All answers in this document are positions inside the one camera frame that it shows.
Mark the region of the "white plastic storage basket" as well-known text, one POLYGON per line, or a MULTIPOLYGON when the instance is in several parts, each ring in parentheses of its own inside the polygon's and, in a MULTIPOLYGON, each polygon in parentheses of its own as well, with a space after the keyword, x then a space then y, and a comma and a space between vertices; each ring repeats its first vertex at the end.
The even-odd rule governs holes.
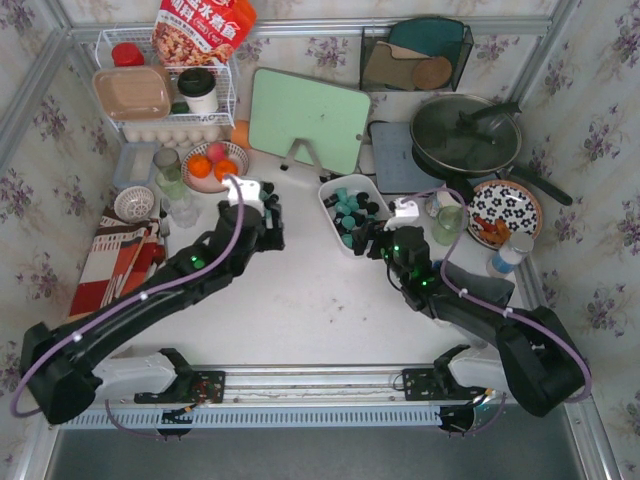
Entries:
POLYGON ((339 248, 350 258, 364 258, 356 257, 352 251, 352 231, 367 220, 385 224, 391 216, 374 182, 362 174, 339 177, 324 183, 319 189, 318 198, 339 248), (368 215, 359 208, 356 195, 360 192, 367 192, 370 199, 379 205, 376 214, 368 215))

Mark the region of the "grey microfibre cloth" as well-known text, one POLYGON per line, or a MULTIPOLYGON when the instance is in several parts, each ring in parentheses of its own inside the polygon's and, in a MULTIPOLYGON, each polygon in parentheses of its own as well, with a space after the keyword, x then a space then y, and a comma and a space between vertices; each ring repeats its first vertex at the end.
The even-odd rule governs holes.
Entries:
POLYGON ((473 274, 452 263, 447 264, 445 273, 456 287, 465 288, 480 300, 501 306, 509 303, 515 290, 515 284, 509 280, 473 274))

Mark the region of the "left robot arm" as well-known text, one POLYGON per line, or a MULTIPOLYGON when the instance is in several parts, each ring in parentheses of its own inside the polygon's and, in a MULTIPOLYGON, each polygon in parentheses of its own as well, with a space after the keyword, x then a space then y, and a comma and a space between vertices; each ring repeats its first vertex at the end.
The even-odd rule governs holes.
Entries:
POLYGON ((226 288, 255 253, 283 250, 279 197, 259 199, 259 206, 221 201, 214 230, 179 250, 132 292, 58 328, 40 322, 25 332, 21 384, 49 423, 72 420, 96 400, 105 382, 94 370, 122 344, 226 288))

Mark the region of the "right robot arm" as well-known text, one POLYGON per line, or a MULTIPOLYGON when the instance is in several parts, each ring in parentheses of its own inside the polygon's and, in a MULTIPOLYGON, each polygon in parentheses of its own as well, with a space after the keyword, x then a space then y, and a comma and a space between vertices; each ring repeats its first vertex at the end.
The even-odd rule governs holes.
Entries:
POLYGON ((355 255, 383 261, 412 310, 497 349, 508 391, 528 413, 543 417, 589 394, 589 367, 562 322, 544 306, 510 308, 512 282, 471 274, 448 260, 434 264, 421 227, 386 230, 367 221, 351 235, 355 255))

